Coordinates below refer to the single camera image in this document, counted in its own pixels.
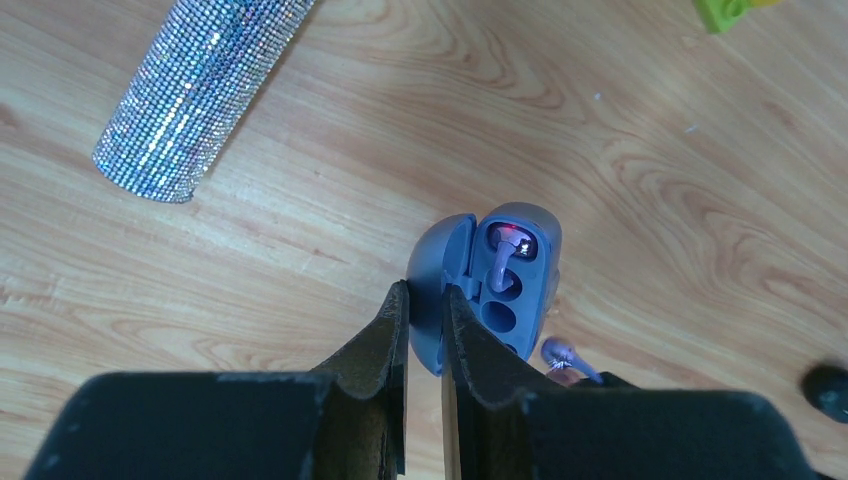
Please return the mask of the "purple clip earbud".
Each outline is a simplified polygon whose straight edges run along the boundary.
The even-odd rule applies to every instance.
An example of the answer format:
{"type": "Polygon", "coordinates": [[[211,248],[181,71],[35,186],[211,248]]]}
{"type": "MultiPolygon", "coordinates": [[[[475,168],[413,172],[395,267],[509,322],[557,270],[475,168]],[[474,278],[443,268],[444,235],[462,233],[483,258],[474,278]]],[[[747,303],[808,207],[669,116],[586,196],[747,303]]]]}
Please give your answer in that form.
{"type": "Polygon", "coordinates": [[[502,293],[512,286],[506,270],[512,257],[534,259],[537,250],[536,238],[526,229],[510,223],[493,224],[488,234],[489,243],[495,249],[490,286],[496,293],[502,293]]]}
{"type": "Polygon", "coordinates": [[[542,342],[540,356],[548,366],[546,377],[564,386],[581,381],[604,383],[601,375],[586,362],[576,349],[560,337],[551,336],[542,342]]]}

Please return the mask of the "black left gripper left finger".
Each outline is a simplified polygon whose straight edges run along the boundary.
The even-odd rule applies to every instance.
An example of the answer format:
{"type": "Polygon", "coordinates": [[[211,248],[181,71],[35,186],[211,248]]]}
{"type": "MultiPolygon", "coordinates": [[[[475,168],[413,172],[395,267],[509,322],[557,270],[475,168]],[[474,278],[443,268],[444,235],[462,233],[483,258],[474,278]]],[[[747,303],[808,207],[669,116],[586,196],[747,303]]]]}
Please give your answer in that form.
{"type": "Polygon", "coordinates": [[[29,479],[394,479],[409,292],[307,371],[110,372],[66,402],[29,479]]]}

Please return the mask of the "black earbud charging case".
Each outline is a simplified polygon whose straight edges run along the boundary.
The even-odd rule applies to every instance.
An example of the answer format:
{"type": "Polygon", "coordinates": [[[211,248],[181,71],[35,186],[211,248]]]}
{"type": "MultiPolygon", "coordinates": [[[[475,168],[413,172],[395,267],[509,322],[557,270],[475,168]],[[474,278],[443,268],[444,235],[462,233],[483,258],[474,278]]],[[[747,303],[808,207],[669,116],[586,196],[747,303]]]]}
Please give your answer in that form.
{"type": "Polygon", "coordinates": [[[833,364],[812,367],[801,380],[807,402],[831,420],[847,423],[847,369],[833,364]]]}

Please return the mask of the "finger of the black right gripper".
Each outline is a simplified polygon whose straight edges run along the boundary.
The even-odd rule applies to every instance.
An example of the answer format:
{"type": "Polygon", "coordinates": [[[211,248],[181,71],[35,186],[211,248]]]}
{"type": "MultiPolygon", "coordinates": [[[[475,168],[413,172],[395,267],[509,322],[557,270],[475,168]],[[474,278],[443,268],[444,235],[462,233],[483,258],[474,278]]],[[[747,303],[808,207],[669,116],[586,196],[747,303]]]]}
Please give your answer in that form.
{"type": "Polygon", "coordinates": [[[596,378],[582,378],[572,384],[573,388],[597,389],[637,389],[637,386],[610,372],[600,372],[596,378]]]}

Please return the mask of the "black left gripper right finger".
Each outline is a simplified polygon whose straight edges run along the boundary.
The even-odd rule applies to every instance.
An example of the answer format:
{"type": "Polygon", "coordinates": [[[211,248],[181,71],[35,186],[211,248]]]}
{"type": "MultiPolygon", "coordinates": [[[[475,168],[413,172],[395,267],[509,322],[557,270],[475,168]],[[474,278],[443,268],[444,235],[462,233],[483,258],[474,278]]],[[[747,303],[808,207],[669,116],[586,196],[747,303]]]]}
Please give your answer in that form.
{"type": "Polygon", "coordinates": [[[442,297],[450,479],[812,479],[787,420],[735,390],[582,389],[528,365],[462,291],[442,297]]]}

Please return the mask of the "purple-grey earbud charging case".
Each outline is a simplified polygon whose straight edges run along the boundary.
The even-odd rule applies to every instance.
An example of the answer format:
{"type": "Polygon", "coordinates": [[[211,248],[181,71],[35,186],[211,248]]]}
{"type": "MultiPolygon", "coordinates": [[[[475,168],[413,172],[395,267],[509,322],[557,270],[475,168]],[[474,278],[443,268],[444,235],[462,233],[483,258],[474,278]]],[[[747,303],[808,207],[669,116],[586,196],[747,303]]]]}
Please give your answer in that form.
{"type": "Polygon", "coordinates": [[[457,286],[476,318],[520,358],[531,357],[559,284],[563,233],[547,209],[511,202],[482,219],[446,217],[417,241],[409,258],[410,342],[420,363],[444,365],[441,297],[457,286]]]}

